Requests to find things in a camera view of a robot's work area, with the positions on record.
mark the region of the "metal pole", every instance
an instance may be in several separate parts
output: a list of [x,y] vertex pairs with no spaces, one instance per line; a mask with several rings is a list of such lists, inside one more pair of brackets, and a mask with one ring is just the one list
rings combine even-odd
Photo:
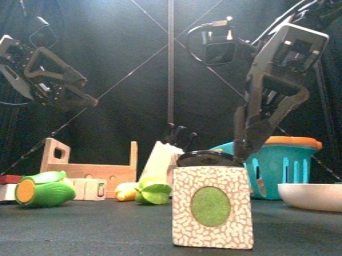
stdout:
[[174,123],[174,73],[175,73],[175,37],[174,37],[174,0],[169,0],[169,103],[167,122]]

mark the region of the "toy vegetable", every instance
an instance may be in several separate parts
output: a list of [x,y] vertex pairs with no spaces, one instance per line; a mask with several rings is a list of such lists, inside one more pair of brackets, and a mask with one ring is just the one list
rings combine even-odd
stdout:
[[20,180],[15,197],[23,206],[52,207],[72,200],[76,196],[74,185],[64,171],[43,172]]

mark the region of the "gray floor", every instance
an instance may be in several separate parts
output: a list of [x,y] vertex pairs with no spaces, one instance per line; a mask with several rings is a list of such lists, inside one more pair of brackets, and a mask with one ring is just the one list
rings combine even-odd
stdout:
[[173,245],[171,204],[71,201],[60,207],[0,205],[0,255],[341,255],[342,214],[253,200],[254,249]]

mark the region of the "black backdrop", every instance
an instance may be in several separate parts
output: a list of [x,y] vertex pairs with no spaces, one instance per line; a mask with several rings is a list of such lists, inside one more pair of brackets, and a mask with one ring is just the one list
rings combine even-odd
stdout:
[[[242,104],[246,63],[207,69],[186,52],[190,28],[233,16],[239,37],[254,40],[275,18],[298,1],[206,0],[174,1],[174,122],[199,134],[193,150],[233,140],[233,113]],[[0,106],[2,171],[30,152],[42,139],[55,138],[72,148],[71,162],[127,164],[130,141],[138,141],[139,172],[169,121],[169,1],[167,0],[27,0],[30,16],[42,16],[58,35],[51,50],[87,77],[84,92],[100,98],[82,114],[59,112],[38,104]],[[26,19],[20,1],[0,1],[0,34],[26,41]],[[293,136],[321,140],[317,154],[341,176],[341,22],[329,30],[333,38],[325,55],[325,115],[321,90],[309,86],[310,100],[281,126]],[[26,99],[2,83],[2,101]],[[334,130],[334,142],[329,135]],[[39,172],[43,148],[30,153],[8,173]],[[313,182],[336,181],[314,163]]]

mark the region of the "green circle label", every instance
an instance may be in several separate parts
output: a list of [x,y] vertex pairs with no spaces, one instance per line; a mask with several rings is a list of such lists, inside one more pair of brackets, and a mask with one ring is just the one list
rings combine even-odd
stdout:
[[230,199],[226,193],[217,187],[201,188],[191,200],[191,213],[197,221],[207,226],[222,225],[231,211]]

